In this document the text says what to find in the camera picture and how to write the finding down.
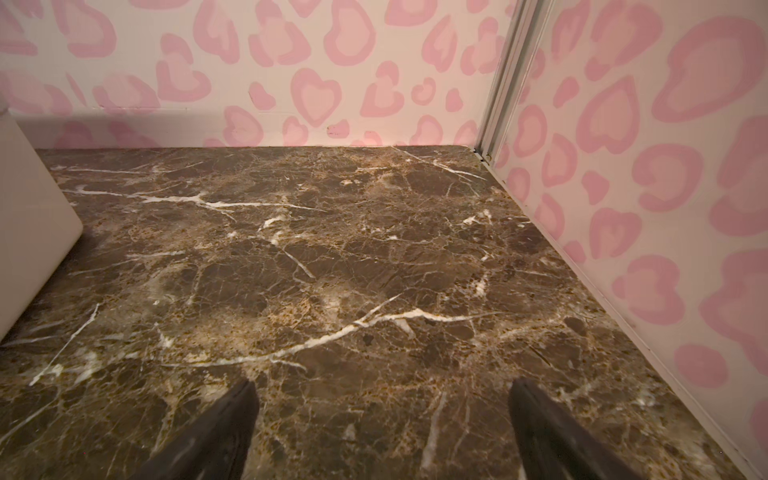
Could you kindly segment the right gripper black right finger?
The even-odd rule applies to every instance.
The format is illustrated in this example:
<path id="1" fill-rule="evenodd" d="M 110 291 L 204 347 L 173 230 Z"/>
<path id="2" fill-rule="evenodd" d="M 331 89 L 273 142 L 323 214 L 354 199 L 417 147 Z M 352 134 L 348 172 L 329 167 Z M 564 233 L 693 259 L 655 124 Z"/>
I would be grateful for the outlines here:
<path id="1" fill-rule="evenodd" d="M 637 479 L 565 409 L 527 378 L 513 381 L 508 409 L 528 479 Z"/>

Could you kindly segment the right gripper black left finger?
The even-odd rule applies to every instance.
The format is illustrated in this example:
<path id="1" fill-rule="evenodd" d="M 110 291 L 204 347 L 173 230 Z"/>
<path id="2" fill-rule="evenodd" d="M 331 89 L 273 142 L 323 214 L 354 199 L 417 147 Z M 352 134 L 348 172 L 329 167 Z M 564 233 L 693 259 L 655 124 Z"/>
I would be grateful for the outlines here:
<path id="1" fill-rule="evenodd" d="M 215 401 L 134 479 L 239 479 L 259 413 L 255 383 L 243 380 Z"/>

